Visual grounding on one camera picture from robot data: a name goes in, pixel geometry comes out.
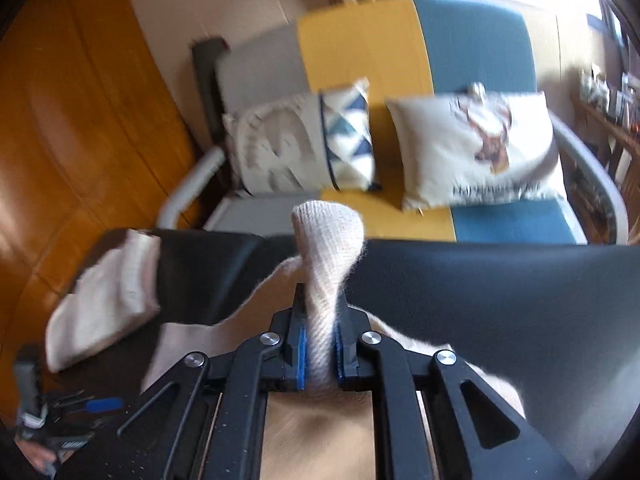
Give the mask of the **beige knit sweater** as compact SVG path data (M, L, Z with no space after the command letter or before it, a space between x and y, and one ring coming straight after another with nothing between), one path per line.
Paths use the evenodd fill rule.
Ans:
M264 479L371 479L370 394L341 392L333 368L338 295L360 258L364 229L356 211L312 200L292 212L298 254L280 263L244 304L213 326L166 323L144 382L149 385L191 350L222 356L265 328L305 286L307 377L301 393L269 402L260 475Z

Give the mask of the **tiger print cushion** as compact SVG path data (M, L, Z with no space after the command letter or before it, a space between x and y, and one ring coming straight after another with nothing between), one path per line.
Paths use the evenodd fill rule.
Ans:
M247 194L378 185L366 78L224 115L224 126L235 183Z

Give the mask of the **orange wooden cabinet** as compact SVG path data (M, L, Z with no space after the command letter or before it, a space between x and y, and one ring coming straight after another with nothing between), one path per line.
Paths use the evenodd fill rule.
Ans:
M192 138L130 0L27 0L1 40L1 414L103 233L149 228Z

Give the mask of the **deer print cushion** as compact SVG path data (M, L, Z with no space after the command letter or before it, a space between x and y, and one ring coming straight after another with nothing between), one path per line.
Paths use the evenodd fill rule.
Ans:
M566 196L546 95L486 92L389 99L402 208L510 204Z

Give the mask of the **wooden side table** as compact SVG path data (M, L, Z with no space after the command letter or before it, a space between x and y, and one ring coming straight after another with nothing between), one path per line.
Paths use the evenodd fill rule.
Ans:
M575 126L581 126L587 144L620 190L628 210L639 208L639 123L632 118L637 100L608 85L598 64L578 73L572 95Z

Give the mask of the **grey yellow blue sofa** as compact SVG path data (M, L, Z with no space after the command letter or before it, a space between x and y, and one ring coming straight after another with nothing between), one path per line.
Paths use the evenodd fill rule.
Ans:
M380 0L304 15L244 44L198 41L192 60L213 147L163 204L173 229L214 177L230 188L209 231L285 234L318 200L368 236L584 244L572 191L593 190L608 244L626 206L585 142L550 110L533 34L472 0Z

